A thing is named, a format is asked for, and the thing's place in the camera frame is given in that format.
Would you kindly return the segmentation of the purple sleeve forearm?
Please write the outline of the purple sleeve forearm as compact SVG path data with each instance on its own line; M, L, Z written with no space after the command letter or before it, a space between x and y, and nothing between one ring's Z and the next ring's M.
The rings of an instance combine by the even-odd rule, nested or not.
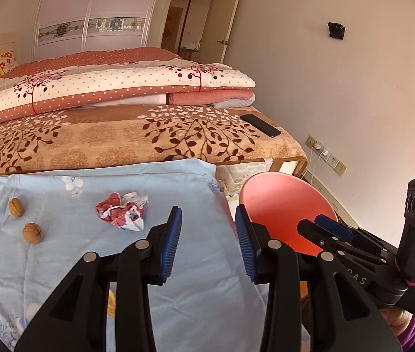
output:
M403 352L408 352L415 344L415 314L412 315L406 329L398 336Z

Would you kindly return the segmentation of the right hand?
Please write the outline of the right hand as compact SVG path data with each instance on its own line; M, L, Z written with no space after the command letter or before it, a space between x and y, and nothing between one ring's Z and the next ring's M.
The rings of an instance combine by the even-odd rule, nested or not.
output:
M405 332L413 318L411 313L400 307L383 308L379 312L395 336L400 336Z

